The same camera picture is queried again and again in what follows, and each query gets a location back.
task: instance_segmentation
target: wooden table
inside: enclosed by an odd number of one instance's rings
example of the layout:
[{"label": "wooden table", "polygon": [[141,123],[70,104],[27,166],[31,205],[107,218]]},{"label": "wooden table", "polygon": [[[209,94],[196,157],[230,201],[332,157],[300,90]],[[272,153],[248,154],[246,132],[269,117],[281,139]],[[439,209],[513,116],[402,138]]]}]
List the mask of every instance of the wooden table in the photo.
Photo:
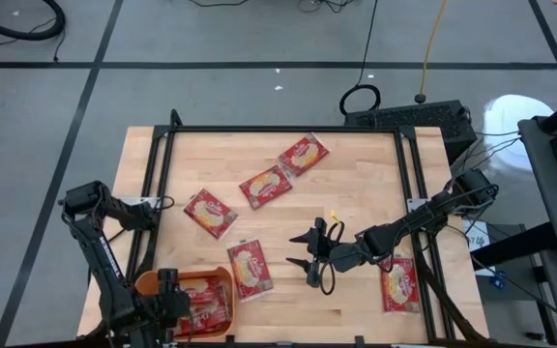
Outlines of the wooden table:
[{"label": "wooden table", "polygon": [[[141,193],[151,134],[152,128],[128,129],[112,191],[115,196],[135,197]],[[332,153],[298,178],[290,192],[253,211],[238,185],[272,166],[276,157],[303,134],[176,133],[166,188],[176,207],[162,214],[155,269],[175,267],[186,272],[223,266],[231,270],[226,246],[256,238],[264,248],[275,289],[265,297],[236,304],[235,322],[230,331],[236,341],[353,343],[355,335],[363,335],[366,343],[425,343],[421,314],[383,312],[377,267],[365,265],[337,274],[335,293],[324,296],[319,289],[306,285],[302,269],[285,261],[287,256],[309,258],[305,245],[291,244],[288,239],[308,231],[316,217],[329,220],[332,209],[345,221],[344,242],[372,224],[392,222],[406,213],[391,134],[318,135]],[[426,186],[432,195],[451,177],[442,136],[438,129],[417,129],[417,136]],[[410,166],[411,188],[417,197],[407,142],[404,149]],[[161,155],[157,168],[161,167],[160,160]],[[153,189],[158,185],[160,171],[156,172]],[[201,188],[208,189],[240,214],[236,225],[220,242],[182,212],[190,197]],[[451,217],[450,224],[463,228],[458,217]],[[104,227],[107,236],[119,229],[114,220],[108,220]],[[123,271],[131,241],[132,233],[127,233],[112,243]],[[449,295],[477,331],[488,335],[464,238],[452,229],[445,229],[439,234],[438,243]],[[413,253],[409,238],[402,240],[396,252]],[[79,334],[87,334],[100,322],[99,295],[98,286],[92,280]],[[443,337],[439,303],[432,292],[431,298],[437,335]]]}]

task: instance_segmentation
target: red snack bag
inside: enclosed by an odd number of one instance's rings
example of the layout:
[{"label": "red snack bag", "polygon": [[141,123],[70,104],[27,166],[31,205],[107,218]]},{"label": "red snack bag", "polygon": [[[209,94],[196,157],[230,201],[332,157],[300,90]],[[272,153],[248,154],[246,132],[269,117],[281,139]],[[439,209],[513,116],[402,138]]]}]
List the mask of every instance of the red snack bag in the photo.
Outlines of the red snack bag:
[{"label": "red snack bag", "polygon": [[238,218],[234,211],[222,204],[205,188],[196,194],[189,204],[184,207],[184,213],[203,227],[203,229],[210,232],[217,240],[226,234],[229,227]]},{"label": "red snack bag", "polygon": [[[231,320],[224,296],[216,296],[208,304],[191,305],[191,312],[193,334],[205,334],[210,330],[214,330],[216,326]],[[174,334],[183,335],[190,332],[190,318],[188,316],[180,318],[178,325],[175,327]]]},{"label": "red snack bag", "polygon": [[273,289],[266,259],[259,241],[250,241],[227,250],[238,296],[247,301]]},{"label": "red snack bag", "polygon": [[278,160],[296,176],[300,176],[321,161],[328,153],[328,149],[324,147],[319,139],[313,133],[309,133],[278,156]]},{"label": "red snack bag", "polygon": [[219,294],[219,281],[215,276],[180,280],[180,287],[191,297],[191,305],[207,304]]},{"label": "red snack bag", "polygon": [[[390,267],[390,258],[383,262],[383,267]],[[393,269],[382,271],[382,305],[387,312],[421,311],[421,301],[418,295],[416,270],[414,260],[395,257]]]},{"label": "red snack bag", "polygon": [[240,189],[249,200],[250,206],[257,209],[292,189],[291,183],[278,165],[240,184]]}]

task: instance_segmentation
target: black metal frame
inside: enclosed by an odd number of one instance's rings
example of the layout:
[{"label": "black metal frame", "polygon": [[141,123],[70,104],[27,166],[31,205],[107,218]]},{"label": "black metal frame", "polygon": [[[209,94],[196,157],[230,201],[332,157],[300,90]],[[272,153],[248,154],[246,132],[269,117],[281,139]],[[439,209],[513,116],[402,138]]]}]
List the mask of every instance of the black metal frame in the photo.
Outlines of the black metal frame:
[{"label": "black metal frame", "polygon": [[[152,134],[152,143],[150,145],[150,153],[145,170],[143,187],[141,191],[142,196],[149,196],[152,188],[152,179],[156,166],[156,159],[158,154],[161,139],[166,134],[166,146],[164,149],[163,160],[161,165],[161,175],[158,186],[158,198],[163,198],[166,192],[166,181],[168,177],[171,154],[173,151],[173,143],[176,132],[362,132],[362,133],[391,133],[395,137],[396,156],[398,160],[398,169],[403,188],[403,196],[405,207],[407,211],[407,199],[412,198],[410,189],[410,181],[403,151],[402,138],[406,137],[409,141],[412,161],[414,162],[414,172],[416,176],[416,185],[418,187],[419,195],[421,198],[426,198],[425,175],[421,164],[421,158],[416,142],[416,132],[414,127],[400,127],[400,128],[368,128],[368,127],[346,127],[346,126],[321,126],[321,127],[301,127],[301,126],[184,126],[175,110],[171,111],[170,125],[168,126],[154,126]],[[143,231],[135,230],[132,237],[131,252],[126,271],[126,277],[130,281],[135,281],[143,272],[150,271],[154,265],[154,257],[156,252],[156,243],[158,240],[158,232],[160,229],[160,215],[159,223],[156,229],[149,231],[149,240],[146,253],[138,267],[139,250],[141,247],[141,239]],[[430,244],[430,259],[433,266],[433,271],[436,274],[437,280],[445,287],[444,276],[442,274],[442,266],[440,260],[439,249],[436,239],[428,235],[428,242]],[[418,236],[412,237],[412,243],[416,250],[421,249],[421,242]],[[415,257],[424,257],[422,253],[415,252]],[[431,301],[429,297],[428,285],[422,276],[418,277],[419,288],[422,296],[423,317],[425,319],[425,329],[428,341],[437,339],[435,331],[435,319],[433,317]],[[446,308],[440,305],[444,330],[446,338],[454,339],[454,324],[447,312]]]}]

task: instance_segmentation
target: floor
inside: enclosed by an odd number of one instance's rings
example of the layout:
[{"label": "floor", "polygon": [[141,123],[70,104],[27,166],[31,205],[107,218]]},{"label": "floor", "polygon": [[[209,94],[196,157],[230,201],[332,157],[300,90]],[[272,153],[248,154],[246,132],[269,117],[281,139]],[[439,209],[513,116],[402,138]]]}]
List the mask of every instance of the floor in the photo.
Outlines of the floor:
[{"label": "floor", "polygon": [[[128,126],[164,124],[173,107],[188,125],[340,125],[338,100],[358,78],[373,7],[58,2],[68,18],[60,64],[56,39],[0,46],[0,346],[74,338],[86,265],[54,203],[76,185],[113,183]],[[380,88],[382,107],[413,103],[441,3],[380,0],[365,81]],[[0,0],[7,26],[29,30],[51,17],[40,1]],[[427,100],[461,100],[477,129],[484,105],[505,94],[556,109],[557,5],[450,0],[430,61]],[[370,104],[355,95],[347,109]],[[487,220],[546,220],[534,180],[500,185],[525,195],[502,197]],[[485,303],[493,337],[522,343],[522,332],[539,331],[534,311],[508,320],[509,308]]]}]

